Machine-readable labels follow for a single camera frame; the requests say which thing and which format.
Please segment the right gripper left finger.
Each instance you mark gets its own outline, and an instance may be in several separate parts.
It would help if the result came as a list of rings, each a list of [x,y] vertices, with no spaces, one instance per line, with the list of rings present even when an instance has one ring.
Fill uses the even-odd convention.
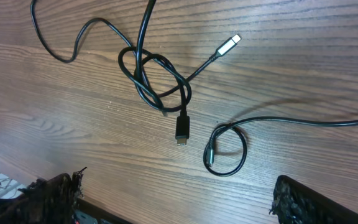
[[[77,200],[83,195],[83,172],[82,169],[49,180],[37,179],[19,189],[18,197],[0,198],[0,223],[74,223]]]

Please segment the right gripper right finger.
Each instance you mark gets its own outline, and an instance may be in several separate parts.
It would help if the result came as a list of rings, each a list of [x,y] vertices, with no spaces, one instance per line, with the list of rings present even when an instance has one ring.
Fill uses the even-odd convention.
[[[269,213],[280,224],[358,224],[358,213],[286,175],[277,178]]]

